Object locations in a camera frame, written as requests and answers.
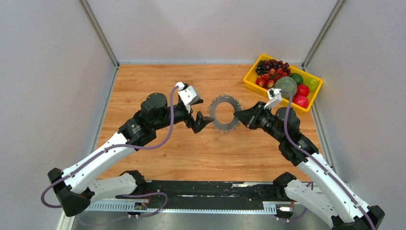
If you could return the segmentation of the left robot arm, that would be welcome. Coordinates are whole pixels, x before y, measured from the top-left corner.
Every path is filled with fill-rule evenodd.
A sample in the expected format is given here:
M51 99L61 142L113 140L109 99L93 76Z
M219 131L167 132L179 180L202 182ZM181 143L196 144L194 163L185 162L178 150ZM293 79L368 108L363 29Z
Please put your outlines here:
M41 194L41 202L49 208L61 208L68 217L76 216L90 204L116 196L146 194L145 180L138 171L127 171L109 179L98 177L119 160L138 150L153 150L165 144L176 123L184 122L194 133L200 132L214 118L201 112L193 118L192 109L181 99L173 103L162 93L152 93L141 103L140 110L128 119L101 147L80 162L63 170L48 172L50 181Z

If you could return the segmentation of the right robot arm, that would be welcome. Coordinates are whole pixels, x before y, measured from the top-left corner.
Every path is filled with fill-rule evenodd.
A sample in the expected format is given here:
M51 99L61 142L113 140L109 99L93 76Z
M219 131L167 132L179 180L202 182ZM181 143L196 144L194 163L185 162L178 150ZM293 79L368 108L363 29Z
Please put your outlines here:
M279 142L283 157L304 172L321 190L318 194L291 173L285 172L273 182L279 200L301 203L333 230L376 230L385 212L356 195L332 170L318 148L300 132L300 119L292 108L281 107L273 114L258 102L250 109L234 113L249 129L262 129Z

